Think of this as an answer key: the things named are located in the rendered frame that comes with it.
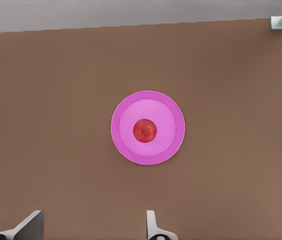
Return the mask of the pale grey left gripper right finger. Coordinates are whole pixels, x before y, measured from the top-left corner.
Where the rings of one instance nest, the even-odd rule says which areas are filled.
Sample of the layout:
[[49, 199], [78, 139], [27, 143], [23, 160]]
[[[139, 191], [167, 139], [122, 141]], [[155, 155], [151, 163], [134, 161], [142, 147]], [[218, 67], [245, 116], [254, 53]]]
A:
[[147, 240], [178, 240], [175, 233], [163, 230], [157, 226], [156, 215], [153, 210], [146, 210]]

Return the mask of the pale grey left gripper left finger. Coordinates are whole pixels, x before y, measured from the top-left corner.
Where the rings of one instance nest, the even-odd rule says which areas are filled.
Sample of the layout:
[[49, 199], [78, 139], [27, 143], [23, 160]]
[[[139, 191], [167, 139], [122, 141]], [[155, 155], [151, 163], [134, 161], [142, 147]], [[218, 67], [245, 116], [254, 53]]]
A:
[[33, 211], [16, 227], [0, 231], [0, 240], [42, 240], [44, 230], [44, 213]]

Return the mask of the red apple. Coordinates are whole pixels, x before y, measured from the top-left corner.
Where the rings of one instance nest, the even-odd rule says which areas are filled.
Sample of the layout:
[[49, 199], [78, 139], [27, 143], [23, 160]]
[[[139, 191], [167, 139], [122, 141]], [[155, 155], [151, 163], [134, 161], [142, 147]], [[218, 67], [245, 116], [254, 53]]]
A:
[[153, 141], [157, 135], [157, 127], [150, 119], [140, 119], [133, 127], [133, 135], [141, 143]]

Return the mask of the pink round plate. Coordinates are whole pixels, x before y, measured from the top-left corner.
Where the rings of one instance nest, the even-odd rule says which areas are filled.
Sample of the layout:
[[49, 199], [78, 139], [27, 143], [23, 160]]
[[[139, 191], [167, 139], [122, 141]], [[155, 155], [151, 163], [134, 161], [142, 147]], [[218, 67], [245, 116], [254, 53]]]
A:
[[[139, 142], [133, 127], [140, 119], [149, 119], [157, 127], [155, 139]], [[170, 159], [181, 147], [185, 119], [177, 103], [169, 96], [152, 90], [133, 93], [116, 107], [111, 120], [111, 136], [118, 151], [140, 165], [156, 165]]]

